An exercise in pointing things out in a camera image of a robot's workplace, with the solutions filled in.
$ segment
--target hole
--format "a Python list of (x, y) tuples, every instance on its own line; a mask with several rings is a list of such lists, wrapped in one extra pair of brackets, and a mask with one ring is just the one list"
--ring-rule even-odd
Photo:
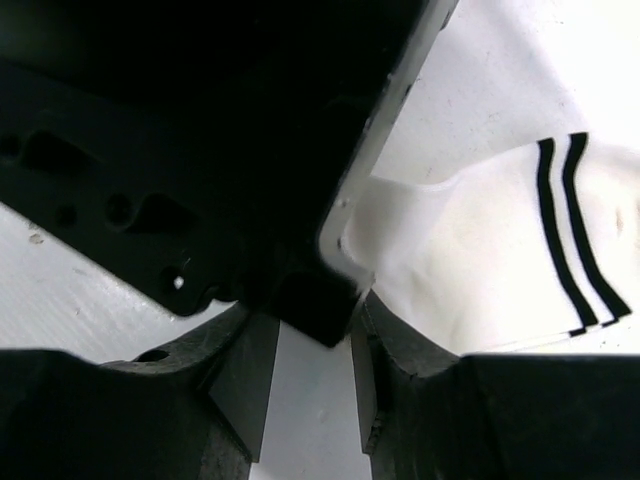
[(107, 200), (105, 215), (107, 220), (115, 226), (122, 226), (131, 221), (133, 206), (124, 195), (112, 195)]
[(0, 156), (16, 158), (22, 150), (22, 142), (17, 135), (0, 136)]
[(179, 292), (184, 288), (182, 272), (176, 267), (167, 267), (160, 272), (160, 290), (165, 295)]
[(55, 222), (59, 227), (73, 227), (77, 219), (78, 214), (73, 205), (63, 205), (56, 210)]
[(149, 350), (148, 352), (144, 352), (134, 361), (138, 363), (159, 362), (160, 360), (164, 360), (168, 356), (168, 352), (160, 350), (159, 348), (155, 348), (153, 350)]
[(78, 147), (49, 132), (37, 132), (29, 137), (22, 157), (26, 168), (51, 175), (76, 175), (92, 161)]
[(196, 223), (196, 216), (172, 198), (161, 193), (148, 195), (142, 201), (129, 233), (186, 232)]

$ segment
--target white surface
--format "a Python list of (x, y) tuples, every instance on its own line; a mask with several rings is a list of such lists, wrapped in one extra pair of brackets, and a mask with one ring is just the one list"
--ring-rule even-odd
[[(632, 0), (461, 0), (376, 173), (438, 182), (464, 165), (565, 131), (634, 135), (639, 8)], [(30, 243), (26, 223), (10, 217), (0, 215), (1, 346), (58, 347), (106, 361), (132, 358), (196, 325), (172, 320), (46, 237)], [(74, 267), (91, 281), (80, 280)], [(282, 339), (264, 457), (252, 480), (368, 478), (354, 445), (347, 347), (325, 352), (289, 329)], [(640, 329), (612, 327), (564, 349), (638, 352)]]

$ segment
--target white sock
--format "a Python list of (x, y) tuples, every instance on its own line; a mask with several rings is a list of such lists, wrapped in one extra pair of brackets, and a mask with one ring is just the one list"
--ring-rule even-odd
[(343, 243), (396, 315), (454, 353), (586, 334), (640, 308), (640, 150), (574, 134), (443, 184), (372, 178)]

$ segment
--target black plastic panel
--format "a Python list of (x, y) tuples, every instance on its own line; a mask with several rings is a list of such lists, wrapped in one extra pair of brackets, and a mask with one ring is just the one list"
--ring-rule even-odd
[(279, 327), (236, 305), (131, 362), (0, 351), (0, 478), (247, 480)]
[(241, 300), (334, 344), (371, 277), (319, 232), (454, 4), (3, 2), (0, 200), (179, 315)]
[(640, 478), (640, 357), (459, 359), (373, 293), (351, 343), (374, 480)]

